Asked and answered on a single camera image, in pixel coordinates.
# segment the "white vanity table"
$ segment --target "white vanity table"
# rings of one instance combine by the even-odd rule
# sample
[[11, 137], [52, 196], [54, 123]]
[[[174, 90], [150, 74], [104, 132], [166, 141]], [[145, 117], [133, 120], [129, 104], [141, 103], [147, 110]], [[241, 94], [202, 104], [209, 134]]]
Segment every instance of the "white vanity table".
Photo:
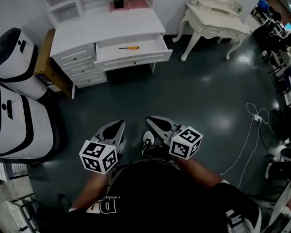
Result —
[[[50, 57], [78, 87], [106, 82], [106, 71], [168, 61], [172, 50], [151, 8], [110, 12], [113, 0], [42, 0], [56, 28]], [[119, 49], [139, 46], [138, 50]]]
[[182, 36], [185, 22], [189, 22], [194, 33], [189, 45], [182, 55], [181, 60], [185, 61], [194, 45], [200, 37], [206, 39], [220, 37], [217, 43], [223, 38], [232, 39], [236, 44], [227, 52], [226, 59], [236, 50], [243, 40], [250, 34], [250, 30], [240, 21], [236, 13], [237, 0], [198, 0], [196, 5], [186, 3], [188, 9], [181, 20], [178, 35], [173, 42], [179, 41]]

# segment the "desk drawer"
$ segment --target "desk drawer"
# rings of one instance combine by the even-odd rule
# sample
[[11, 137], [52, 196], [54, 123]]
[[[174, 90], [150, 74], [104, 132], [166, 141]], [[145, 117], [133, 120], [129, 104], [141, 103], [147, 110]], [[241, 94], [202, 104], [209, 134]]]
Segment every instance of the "desk drawer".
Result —
[[91, 43], [70, 49], [55, 55], [53, 58], [62, 69], [95, 60], [96, 54], [94, 50], [94, 44]]
[[80, 77], [73, 80], [73, 83], [75, 83], [78, 88], [103, 82], [107, 82], [107, 78], [104, 73], [88, 74], [84, 77]]
[[[119, 49], [127, 46], [139, 46], [139, 49]], [[160, 34], [129, 36], [99, 42], [96, 43], [96, 51], [97, 61], [94, 64], [100, 72], [168, 61], [172, 53]]]
[[64, 69], [63, 71], [70, 79], [75, 79], [75, 78], [84, 76], [86, 74], [97, 73], [97, 70], [94, 66], [93, 61], [89, 61], [89, 62], [85, 62], [73, 67], [69, 67], [69, 68]]

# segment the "open drawer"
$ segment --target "open drawer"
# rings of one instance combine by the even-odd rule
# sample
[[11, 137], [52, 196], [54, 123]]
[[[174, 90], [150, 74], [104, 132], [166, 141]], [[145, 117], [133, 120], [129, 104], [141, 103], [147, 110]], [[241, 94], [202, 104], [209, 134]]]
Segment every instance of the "open drawer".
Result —
[[[138, 50], [119, 49], [139, 46]], [[161, 34], [121, 37], [96, 43], [97, 61], [95, 67], [100, 72], [147, 63], [168, 61], [169, 50]]]

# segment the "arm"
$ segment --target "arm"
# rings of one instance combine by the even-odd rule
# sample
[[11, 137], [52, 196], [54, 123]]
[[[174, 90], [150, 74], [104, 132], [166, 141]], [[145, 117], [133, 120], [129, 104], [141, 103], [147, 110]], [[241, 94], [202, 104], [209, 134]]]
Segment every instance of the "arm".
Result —
[[108, 187], [108, 173], [93, 173], [71, 208], [88, 208], [105, 196]]
[[174, 161], [178, 164], [180, 170], [190, 176], [195, 182], [207, 187], [215, 187], [222, 181], [219, 175], [203, 167], [193, 158], [183, 160], [173, 156]]

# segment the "black t-shirt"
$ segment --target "black t-shirt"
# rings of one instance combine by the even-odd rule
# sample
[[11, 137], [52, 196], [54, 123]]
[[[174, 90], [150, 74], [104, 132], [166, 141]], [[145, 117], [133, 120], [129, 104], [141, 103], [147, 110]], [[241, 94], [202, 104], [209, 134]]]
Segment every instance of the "black t-shirt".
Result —
[[70, 212], [69, 226], [72, 232], [161, 228], [224, 233], [225, 212], [234, 202], [235, 211], [245, 207], [246, 218], [256, 220], [258, 207], [229, 184], [205, 189], [166, 162], [138, 162], [120, 173], [107, 196]]

